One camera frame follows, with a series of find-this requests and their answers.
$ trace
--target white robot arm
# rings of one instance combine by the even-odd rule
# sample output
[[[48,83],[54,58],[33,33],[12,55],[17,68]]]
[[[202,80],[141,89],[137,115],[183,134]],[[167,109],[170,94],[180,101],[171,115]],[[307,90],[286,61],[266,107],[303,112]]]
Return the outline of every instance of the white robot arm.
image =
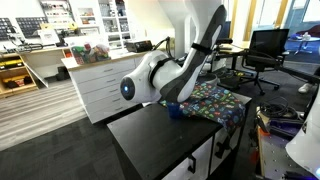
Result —
[[[196,38],[181,67],[162,51],[147,53],[140,65],[120,84],[126,100],[145,103],[161,97],[169,102],[186,100],[226,19],[220,0],[184,0],[196,26]]]

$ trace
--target computer monitor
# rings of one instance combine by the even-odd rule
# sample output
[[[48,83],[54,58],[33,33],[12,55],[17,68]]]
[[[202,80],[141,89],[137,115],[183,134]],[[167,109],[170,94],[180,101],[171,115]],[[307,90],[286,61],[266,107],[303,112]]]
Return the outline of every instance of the computer monitor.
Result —
[[[262,54],[264,53],[277,58],[285,51],[288,33],[289,29],[254,31],[250,40],[249,53],[256,56],[264,56]]]
[[[230,25],[231,21],[226,21],[223,25],[223,28],[218,36],[218,39],[229,38],[230,36]]]

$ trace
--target colorful cloth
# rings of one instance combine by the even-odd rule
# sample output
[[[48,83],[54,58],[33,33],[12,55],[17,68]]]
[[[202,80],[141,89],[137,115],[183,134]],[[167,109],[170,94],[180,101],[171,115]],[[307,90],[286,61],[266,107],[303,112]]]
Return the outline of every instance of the colorful cloth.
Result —
[[[200,116],[218,122],[229,132],[241,125],[246,110],[229,90],[208,83],[196,83],[191,96],[180,104],[180,109],[186,116]]]

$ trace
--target black office chair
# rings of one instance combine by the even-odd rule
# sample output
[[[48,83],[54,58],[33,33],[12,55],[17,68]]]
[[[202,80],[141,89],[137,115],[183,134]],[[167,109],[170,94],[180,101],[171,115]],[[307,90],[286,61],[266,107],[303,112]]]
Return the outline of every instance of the black office chair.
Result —
[[[243,56],[242,66],[245,69],[254,70],[257,72],[255,77],[240,77],[240,84],[245,84],[248,82],[254,82],[254,85],[258,85],[260,89],[260,95],[264,95],[265,92],[261,88],[260,82],[274,85],[274,90],[280,88],[280,84],[265,80],[259,77],[260,72],[264,71],[274,71],[274,66],[270,63],[263,63],[261,61],[255,60],[252,56],[259,57],[271,57],[275,61],[284,60],[285,43],[288,38],[289,29],[272,29],[272,30],[262,30],[254,31],[251,37],[250,47],[247,50],[246,55]]]

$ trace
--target white drawer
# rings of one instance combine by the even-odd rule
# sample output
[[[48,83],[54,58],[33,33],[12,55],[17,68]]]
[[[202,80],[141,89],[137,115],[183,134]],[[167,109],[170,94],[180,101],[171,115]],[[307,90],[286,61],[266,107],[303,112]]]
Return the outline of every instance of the white drawer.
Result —
[[[235,148],[237,146],[237,143],[240,137],[240,130],[241,128],[237,128],[236,132],[231,137],[231,140],[230,140],[231,148]],[[223,162],[223,160],[226,159],[226,157],[231,153],[231,149],[225,150],[221,159],[215,155],[215,153],[219,151],[219,147],[217,146],[217,143],[218,142],[223,143],[227,136],[228,136],[228,133],[224,128],[221,128],[215,134],[210,174],[213,173],[219,167],[219,165]]]
[[[133,106],[137,105],[136,103],[132,103],[126,100],[121,100],[120,103],[114,103],[110,107],[106,107],[100,111],[97,111],[95,113],[89,114],[89,119],[91,123],[96,123],[98,121],[101,121],[107,117],[110,117],[116,113],[119,113],[121,111],[124,111],[128,108],[131,108]]]
[[[92,91],[82,95],[84,104],[90,104],[95,101],[104,99],[120,93],[120,84],[115,84],[106,88],[99,89],[97,91]]]
[[[75,71],[73,72],[73,78],[75,79],[76,83],[79,84],[130,69],[135,69],[134,59],[108,63],[101,66]]]
[[[86,104],[85,108],[89,114],[92,114],[92,113],[95,113],[95,112],[100,111],[102,109],[105,109],[107,107],[120,106],[120,101],[122,101],[122,100],[123,100],[122,95],[116,94],[114,96],[107,97],[107,98],[101,99],[99,101],[95,101],[93,103],[90,103],[90,104]]]
[[[193,160],[186,158],[182,163],[176,166],[168,173],[163,180],[205,180],[208,177],[210,150],[212,138],[209,138],[197,150],[192,153],[196,160],[195,173],[188,170],[188,167],[193,167]]]
[[[129,71],[125,71],[125,72],[121,72],[118,74],[113,74],[110,76],[105,76],[99,79],[94,79],[91,81],[87,81],[81,84],[78,84],[79,87],[79,91],[81,94],[84,93],[88,93],[88,92],[92,92],[92,91],[96,91],[105,87],[109,87],[112,85],[116,85],[116,84],[120,84],[121,79],[131,73],[133,70],[129,70]]]

